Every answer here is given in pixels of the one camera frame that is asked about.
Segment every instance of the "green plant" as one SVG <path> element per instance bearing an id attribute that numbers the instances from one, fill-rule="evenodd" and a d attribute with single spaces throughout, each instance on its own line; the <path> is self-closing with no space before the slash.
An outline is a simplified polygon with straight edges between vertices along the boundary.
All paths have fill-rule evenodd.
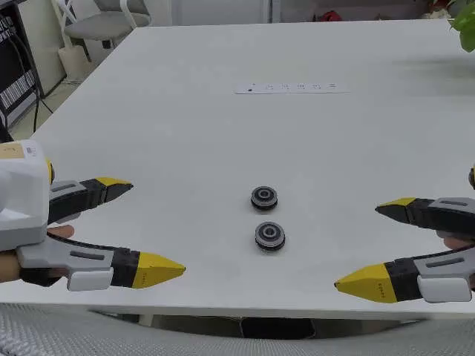
<path id="1" fill-rule="evenodd" d="M 448 6 L 458 0 L 451 0 Z M 460 32 L 460 44 L 464 50 L 475 50 L 475 2 L 467 4 L 456 16 L 449 20 L 451 26 Z"/>

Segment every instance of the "metal bearing ring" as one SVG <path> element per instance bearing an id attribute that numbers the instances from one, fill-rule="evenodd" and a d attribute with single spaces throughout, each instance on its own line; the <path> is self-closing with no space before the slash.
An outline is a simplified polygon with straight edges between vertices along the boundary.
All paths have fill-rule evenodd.
<path id="1" fill-rule="evenodd" d="M 255 243 L 263 250 L 280 250 L 285 244 L 282 226 L 275 222 L 263 222 L 255 229 Z"/>
<path id="2" fill-rule="evenodd" d="M 267 211 L 277 205 L 277 191 L 270 187 L 257 187 L 252 191 L 251 203 L 256 209 Z"/>

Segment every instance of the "chair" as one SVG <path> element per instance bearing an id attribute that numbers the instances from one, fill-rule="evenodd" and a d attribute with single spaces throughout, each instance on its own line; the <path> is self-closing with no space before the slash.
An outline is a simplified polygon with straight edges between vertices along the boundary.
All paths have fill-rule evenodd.
<path id="1" fill-rule="evenodd" d="M 73 13 L 73 0 L 56 0 L 63 12 L 61 29 L 73 39 L 102 41 L 104 48 L 126 37 L 135 27 L 151 24 L 150 13 L 143 0 L 94 0 L 100 13 L 78 20 Z"/>
<path id="2" fill-rule="evenodd" d="M 253 340 L 146 328 L 71 307 L 0 304 L 8 356 L 462 356 L 475 355 L 473 320 L 428 320 L 327 340 Z"/>

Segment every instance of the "human hand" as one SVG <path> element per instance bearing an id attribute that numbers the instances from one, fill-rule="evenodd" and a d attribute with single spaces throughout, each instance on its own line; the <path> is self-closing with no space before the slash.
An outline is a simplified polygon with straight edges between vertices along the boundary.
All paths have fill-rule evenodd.
<path id="1" fill-rule="evenodd" d="M 465 241 L 465 240 L 460 240 L 452 236 L 445 236 L 443 233 L 440 234 L 439 232 L 437 233 L 440 237 L 444 238 L 444 245 L 446 245 L 449 249 L 451 250 L 457 250 L 458 248 L 464 248 L 470 245 L 475 245 L 475 240 L 474 241 Z M 470 276 L 470 284 L 471 288 L 475 289 L 475 274 L 472 274 Z"/>
<path id="2" fill-rule="evenodd" d="M 47 231 L 65 239 L 74 234 L 74 228 L 71 225 L 49 228 Z M 19 279 L 21 269 L 14 250 L 0 252 L 0 283 Z"/>

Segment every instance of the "barcode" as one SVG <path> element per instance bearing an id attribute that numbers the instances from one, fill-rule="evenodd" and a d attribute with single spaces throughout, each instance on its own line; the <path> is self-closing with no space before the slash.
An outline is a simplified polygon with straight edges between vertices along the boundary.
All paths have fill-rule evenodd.
<path id="1" fill-rule="evenodd" d="M 8 109 L 10 106 L 22 97 L 27 91 L 33 87 L 33 73 L 29 70 L 25 76 L 20 76 L 10 87 L 0 93 L 0 100 L 3 106 Z"/>
<path id="2" fill-rule="evenodd" d="M 9 16 L 0 20 L 0 31 L 0 43 L 13 36 L 16 32 L 16 28 L 13 26 L 13 21 Z"/>

